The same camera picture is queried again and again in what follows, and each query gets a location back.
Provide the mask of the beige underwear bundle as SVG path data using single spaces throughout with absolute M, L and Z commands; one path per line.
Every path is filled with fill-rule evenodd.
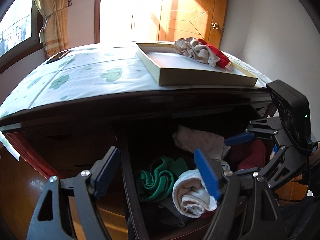
M 180 55 L 193 58 L 196 61 L 215 67 L 220 58 L 207 46 L 194 37 L 179 38 L 174 43 L 174 51 Z

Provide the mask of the small red cloth in drawer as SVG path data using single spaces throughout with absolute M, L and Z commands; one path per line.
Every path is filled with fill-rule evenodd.
M 266 147 L 260 139 L 232 146 L 231 150 L 237 171 L 265 166 Z

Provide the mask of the black phone on dresser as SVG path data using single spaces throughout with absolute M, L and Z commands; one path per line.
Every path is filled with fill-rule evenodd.
M 63 57 L 65 57 L 66 55 L 68 55 L 71 52 L 70 49 L 68 50 L 64 50 L 64 51 L 60 51 L 59 53 L 57 53 L 56 55 L 52 56 L 50 59 L 48 59 L 48 61 L 46 62 L 46 64 L 50 64 L 56 61 L 59 61 L 60 59 L 62 59 Z

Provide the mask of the pink beige cloth in drawer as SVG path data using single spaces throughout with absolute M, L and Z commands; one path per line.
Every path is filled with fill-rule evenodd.
M 179 148 L 194 153 L 199 147 L 211 159 L 215 160 L 222 160 L 231 149 L 231 146 L 225 145 L 225 139 L 220 135 L 184 126 L 180 126 L 172 137 L 175 145 Z

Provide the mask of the cream white underwear roll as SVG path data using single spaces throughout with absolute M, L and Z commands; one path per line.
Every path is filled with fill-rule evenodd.
M 172 188 L 172 200 L 177 211 L 189 218 L 200 218 L 217 208 L 217 201 L 208 193 L 198 169 L 179 176 Z

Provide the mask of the dark wooden drawer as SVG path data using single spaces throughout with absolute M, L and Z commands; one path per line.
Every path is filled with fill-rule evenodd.
M 184 158 L 172 159 L 162 135 L 168 127 L 135 126 L 119 130 L 117 146 L 74 177 L 49 178 L 34 209 L 28 239 L 75 239 L 69 197 L 74 197 L 87 239 L 110 239 L 97 200 L 110 191 L 121 169 L 127 208 L 135 239 L 149 239 L 164 230 L 158 204 L 168 202 L 171 213 L 199 220 L 208 205 L 213 217 L 203 239 L 284 239 L 283 221 L 271 187 L 257 168 L 225 170 L 203 147 L 194 150 L 194 168 Z M 162 156 L 155 148 L 161 146 Z

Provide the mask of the wooden door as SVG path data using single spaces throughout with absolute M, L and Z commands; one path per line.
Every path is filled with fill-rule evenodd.
M 228 0 L 162 0 L 159 41 L 201 38 L 219 48 L 225 28 Z M 214 30 L 211 23 L 218 23 Z

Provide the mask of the red fleece underwear roll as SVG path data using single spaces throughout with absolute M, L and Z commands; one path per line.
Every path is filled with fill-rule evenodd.
M 231 61 L 229 58 L 219 49 L 217 49 L 215 46 L 207 43 L 205 40 L 198 38 L 197 39 L 201 44 L 207 46 L 218 58 L 219 61 L 216 63 L 217 66 L 221 68 L 225 68 L 226 66 L 231 64 Z

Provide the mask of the window with dark frame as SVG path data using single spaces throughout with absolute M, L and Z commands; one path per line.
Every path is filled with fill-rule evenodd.
M 41 27 L 34 0 L 1 0 L 1 72 L 43 48 Z

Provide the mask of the shallow cardboard box tray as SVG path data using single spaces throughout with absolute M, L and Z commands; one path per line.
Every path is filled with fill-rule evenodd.
M 137 43 L 137 54 L 160 86 L 254 87 L 258 78 L 237 64 L 211 67 L 174 52 L 172 42 Z

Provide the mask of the brass door knob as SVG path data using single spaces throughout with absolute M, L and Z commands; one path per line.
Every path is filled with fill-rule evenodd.
M 220 27 L 219 27 L 219 24 L 218 23 L 211 23 L 211 26 L 214 30 L 219 30 Z

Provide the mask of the green underwear bundle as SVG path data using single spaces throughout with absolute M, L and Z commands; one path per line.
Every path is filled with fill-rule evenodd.
M 179 176 L 188 170 L 182 158 L 162 156 L 160 164 L 148 171 L 140 170 L 137 180 L 138 198 L 142 202 L 160 202 L 172 194 Z

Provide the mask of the beige striped curtain right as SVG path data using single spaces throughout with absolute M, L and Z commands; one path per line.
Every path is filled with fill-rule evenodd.
M 46 58 L 69 48 L 67 23 L 68 0 L 34 0 L 43 17 L 40 42 Z

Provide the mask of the floral white table cover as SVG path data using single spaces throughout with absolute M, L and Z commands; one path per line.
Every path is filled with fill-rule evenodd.
M 254 87 L 183 85 L 160 86 L 137 54 L 136 43 L 121 47 L 90 44 L 72 48 L 59 61 L 45 61 L 26 76 L 1 105 L 1 118 L 43 106 L 65 104 L 73 100 L 99 99 L 109 95 L 172 89 L 251 89 L 262 91 L 269 78 L 233 55 L 231 65 L 237 64 L 254 74 Z

